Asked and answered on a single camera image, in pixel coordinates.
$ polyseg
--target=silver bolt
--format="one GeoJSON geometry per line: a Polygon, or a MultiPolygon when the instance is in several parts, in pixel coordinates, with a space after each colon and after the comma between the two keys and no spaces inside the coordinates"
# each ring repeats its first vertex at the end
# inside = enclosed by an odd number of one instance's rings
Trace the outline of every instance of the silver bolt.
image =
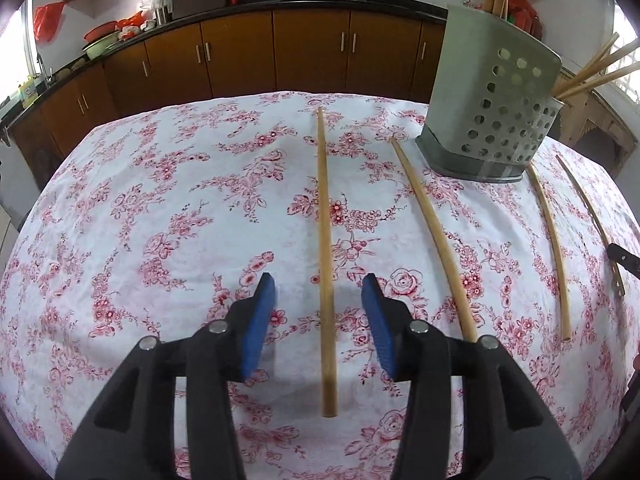
{"type": "Polygon", "coordinates": [[[416,334],[426,334],[429,331],[429,323],[421,319],[414,319],[409,323],[409,329],[416,334]]]}
{"type": "Polygon", "coordinates": [[[209,332],[213,334],[223,334],[229,329],[229,323],[224,319],[217,319],[209,323],[209,332]]]}
{"type": "Polygon", "coordinates": [[[158,339],[156,339],[152,335],[147,335],[140,340],[140,342],[138,343],[138,346],[140,347],[141,350],[151,350],[155,348],[157,344],[158,344],[158,339]]]}
{"type": "Polygon", "coordinates": [[[483,335],[480,338],[480,344],[488,350],[495,350],[498,348],[498,340],[492,335],[483,335]]]}

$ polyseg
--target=utensil holder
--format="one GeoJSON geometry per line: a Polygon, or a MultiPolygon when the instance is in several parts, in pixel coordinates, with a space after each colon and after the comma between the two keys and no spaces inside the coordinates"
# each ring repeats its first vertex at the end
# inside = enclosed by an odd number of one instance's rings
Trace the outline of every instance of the utensil holder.
{"type": "Polygon", "coordinates": [[[438,173],[517,182],[560,101],[558,54],[506,20],[451,6],[424,127],[416,143],[438,173]]]}

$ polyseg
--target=kitchen counter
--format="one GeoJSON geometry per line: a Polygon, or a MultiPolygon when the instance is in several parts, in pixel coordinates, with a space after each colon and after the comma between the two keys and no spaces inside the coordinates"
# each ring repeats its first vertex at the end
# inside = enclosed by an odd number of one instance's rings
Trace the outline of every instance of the kitchen counter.
{"type": "Polygon", "coordinates": [[[191,23],[202,22],[213,18],[221,18],[223,16],[229,16],[232,14],[242,14],[244,12],[255,12],[257,10],[274,10],[274,9],[349,9],[349,10],[364,10],[369,12],[380,12],[384,14],[391,14],[403,18],[414,18],[416,20],[428,20],[437,23],[446,23],[447,21],[447,9],[434,6],[417,0],[242,0],[242,4],[232,6],[227,4],[226,7],[221,9],[210,10],[207,12],[201,12],[169,22],[161,27],[156,27],[149,32],[139,34],[131,40],[124,41],[120,45],[108,50],[101,56],[92,59],[82,65],[77,70],[72,72],[72,75],[64,78],[62,81],[57,82],[47,88],[38,98],[25,110],[20,113],[12,122],[6,126],[11,128],[19,121],[23,120],[29,111],[37,108],[41,103],[56,92],[59,88],[64,86],[68,81],[78,76],[79,73],[87,70],[89,67],[102,62],[105,58],[112,56],[116,52],[119,52],[131,45],[139,43],[140,41],[148,40],[153,36],[162,34],[174,28],[190,25],[191,23]]]}

